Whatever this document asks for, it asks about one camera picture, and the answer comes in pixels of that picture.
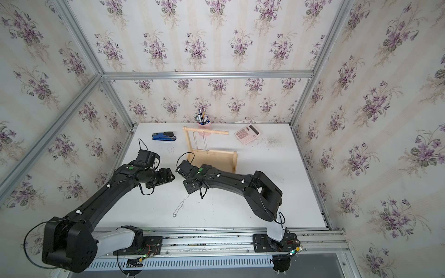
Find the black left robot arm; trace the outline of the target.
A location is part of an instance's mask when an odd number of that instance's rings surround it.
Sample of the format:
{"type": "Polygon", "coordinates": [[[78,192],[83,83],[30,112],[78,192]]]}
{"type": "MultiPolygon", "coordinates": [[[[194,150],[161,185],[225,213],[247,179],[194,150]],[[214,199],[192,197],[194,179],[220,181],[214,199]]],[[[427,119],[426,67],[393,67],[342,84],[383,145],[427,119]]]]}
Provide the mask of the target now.
{"type": "Polygon", "coordinates": [[[41,269],[65,269],[81,273],[98,257],[117,250],[141,252],[145,248],[140,228],[127,225],[102,236],[93,236],[101,219],[134,188],[172,182],[169,168],[160,168],[161,158],[147,149],[139,149],[137,158],[114,170],[111,178],[91,198],[66,216],[53,217],[44,226],[41,269]]]}

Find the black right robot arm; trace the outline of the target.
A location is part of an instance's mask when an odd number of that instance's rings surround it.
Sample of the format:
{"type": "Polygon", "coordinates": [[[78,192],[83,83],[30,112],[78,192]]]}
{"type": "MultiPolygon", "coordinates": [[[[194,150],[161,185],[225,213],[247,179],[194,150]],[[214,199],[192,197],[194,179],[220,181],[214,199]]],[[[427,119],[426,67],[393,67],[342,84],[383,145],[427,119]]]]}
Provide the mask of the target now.
{"type": "Polygon", "coordinates": [[[285,227],[285,216],[279,211],[283,192],[262,171],[236,174],[209,164],[194,166],[186,159],[177,162],[176,173],[184,178],[183,184],[189,194],[199,191],[203,198],[206,192],[202,190],[218,189],[244,197],[252,212],[270,224],[266,234],[253,235],[255,252],[285,252],[293,256],[301,251],[301,242],[285,227]]]}

